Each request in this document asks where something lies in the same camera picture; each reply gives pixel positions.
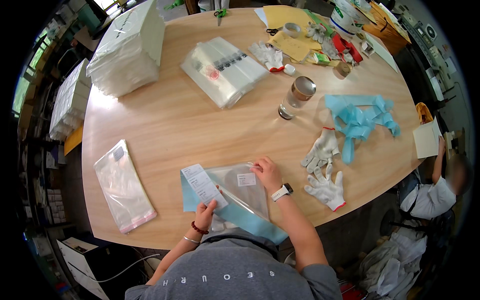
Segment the red bead bracelet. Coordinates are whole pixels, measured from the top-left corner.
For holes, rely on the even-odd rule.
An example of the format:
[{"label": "red bead bracelet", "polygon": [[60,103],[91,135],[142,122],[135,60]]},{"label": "red bead bracelet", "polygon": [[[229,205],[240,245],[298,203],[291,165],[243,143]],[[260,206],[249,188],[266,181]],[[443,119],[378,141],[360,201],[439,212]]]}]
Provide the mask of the red bead bracelet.
[{"label": "red bead bracelet", "polygon": [[192,221],[192,228],[197,230],[198,232],[200,232],[201,234],[208,234],[208,230],[205,231],[205,230],[201,230],[200,228],[198,228],[197,226],[195,226],[195,221]]}]

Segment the masking tape roll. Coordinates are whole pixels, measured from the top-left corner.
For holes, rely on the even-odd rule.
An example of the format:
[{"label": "masking tape roll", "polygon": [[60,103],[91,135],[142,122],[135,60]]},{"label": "masking tape roll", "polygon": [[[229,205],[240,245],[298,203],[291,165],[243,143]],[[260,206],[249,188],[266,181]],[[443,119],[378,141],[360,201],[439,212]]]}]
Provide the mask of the masking tape roll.
[{"label": "masking tape roll", "polygon": [[351,72],[350,67],[343,61],[340,61],[335,68],[343,77],[346,77]]},{"label": "masking tape roll", "polygon": [[285,23],[282,30],[292,38],[297,38],[300,35],[301,28],[295,23]]}]

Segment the hand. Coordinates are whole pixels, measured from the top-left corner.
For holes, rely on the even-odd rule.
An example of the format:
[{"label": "hand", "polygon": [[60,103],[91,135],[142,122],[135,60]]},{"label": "hand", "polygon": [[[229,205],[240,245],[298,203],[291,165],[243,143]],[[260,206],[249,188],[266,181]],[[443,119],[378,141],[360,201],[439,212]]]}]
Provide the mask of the hand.
[{"label": "hand", "polygon": [[438,155],[444,156],[445,153],[445,140],[441,135],[438,136]]},{"label": "hand", "polygon": [[264,184],[264,187],[270,195],[282,188],[282,174],[268,156],[257,159],[253,165],[254,167],[250,168],[250,171],[260,178],[260,181]]},{"label": "hand", "polygon": [[195,213],[195,226],[197,226],[197,228],[208,231],[210,225],[212,225],[213,210],[215,207],[215,199],[213,199],[208,206],[206,206],[203,202],[200,202],[197,205],[197,212]]}]

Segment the green label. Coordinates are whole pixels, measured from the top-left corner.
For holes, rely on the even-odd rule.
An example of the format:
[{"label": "green label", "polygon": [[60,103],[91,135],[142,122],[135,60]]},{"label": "green label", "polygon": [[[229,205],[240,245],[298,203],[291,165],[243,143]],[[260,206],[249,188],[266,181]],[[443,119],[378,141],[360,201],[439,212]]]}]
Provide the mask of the green label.
[{"label": "green label", "polygon": [[340,9],[338,9],[338,7],[335,7],[335,11],[340,15],[340,18],[343,19],[343,14],[342,14],[342,12],[340,11]]}]

